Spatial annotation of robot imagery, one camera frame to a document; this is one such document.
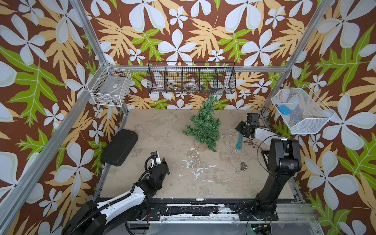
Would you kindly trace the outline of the small green christmas tree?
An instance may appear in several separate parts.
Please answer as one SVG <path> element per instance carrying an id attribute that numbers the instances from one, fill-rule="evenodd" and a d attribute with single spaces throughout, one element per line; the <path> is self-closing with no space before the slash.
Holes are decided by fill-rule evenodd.
<path id="1" fill-rule="evenodd" d="M 220 139 L 221 121 L 213 117 L 214 104 L 217 101 L 215 96 L 209 96 L 203 101 L 198 113 L 190 118 L 192 125 L 186 125 L 182 131 L 184 135 L 194 137 L 198 143 L 206 145 L 213 152 L 217 152 L 217 142 Z"/>

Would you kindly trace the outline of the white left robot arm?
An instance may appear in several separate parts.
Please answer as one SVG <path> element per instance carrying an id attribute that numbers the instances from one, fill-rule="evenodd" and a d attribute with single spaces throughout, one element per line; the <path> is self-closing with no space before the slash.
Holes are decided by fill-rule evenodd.
<path id="1" fill-rule="evenodd" d="M 150 156 L 152 166 L 146 168 L 132 188 L 112 199 L 99 203 L 86 202 L 62 229 L 63 235 L 102 235 L 110 221 L 127 210 L 137 207 L 152 198 L 163 186 L 163 181 L 170 174 L 164 158 Z"/>

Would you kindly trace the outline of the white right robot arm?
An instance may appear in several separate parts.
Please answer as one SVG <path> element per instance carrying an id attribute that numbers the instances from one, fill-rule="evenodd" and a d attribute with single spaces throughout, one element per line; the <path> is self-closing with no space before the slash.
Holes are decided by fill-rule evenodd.
<path id="1" fill-rule="evenodd" d="M 277 200 L 287 181 L 302 168 L 299 142 L 269 130 L 241 121 L 236 130 L 244 137 L 252 137 L 266 144 L 266 171 L 269 174 L 263 189 L 256 195 L 248 210 L 256 220 L 267 219 L 276 211 Z"/>

